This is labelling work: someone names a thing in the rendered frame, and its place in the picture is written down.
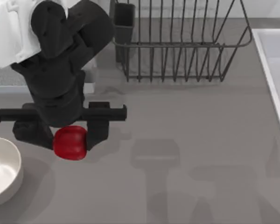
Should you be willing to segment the red apple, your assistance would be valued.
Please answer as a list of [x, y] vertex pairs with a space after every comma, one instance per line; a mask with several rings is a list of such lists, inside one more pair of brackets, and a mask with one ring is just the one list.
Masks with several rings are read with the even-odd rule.
[[87, 154], [87, 131], [81, 126], [66, 126], [58, 129], [53, 138], [56, 156], [70, 161], [82, 160]]

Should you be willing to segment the white sink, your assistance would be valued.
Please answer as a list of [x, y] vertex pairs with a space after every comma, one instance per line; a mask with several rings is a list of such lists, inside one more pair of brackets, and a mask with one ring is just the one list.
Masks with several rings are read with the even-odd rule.
[[254, 28], [252, 35], [280, 123], [280, 28]]

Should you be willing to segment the dark grey cutlery holder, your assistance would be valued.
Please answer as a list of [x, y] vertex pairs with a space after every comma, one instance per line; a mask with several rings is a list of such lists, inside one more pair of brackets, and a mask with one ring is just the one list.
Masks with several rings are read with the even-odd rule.
[[121, 45], [130, 44], [133, 36], [135, 5], [116, 3], [114, 8], [115, 42]]

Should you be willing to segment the white bowl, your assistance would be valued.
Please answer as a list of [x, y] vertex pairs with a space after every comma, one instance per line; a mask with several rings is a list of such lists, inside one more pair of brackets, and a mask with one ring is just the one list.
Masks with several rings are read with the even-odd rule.
[[22, 157], [18, 147], [0, 137], [0, 205], [10, 200], [23, 182]]

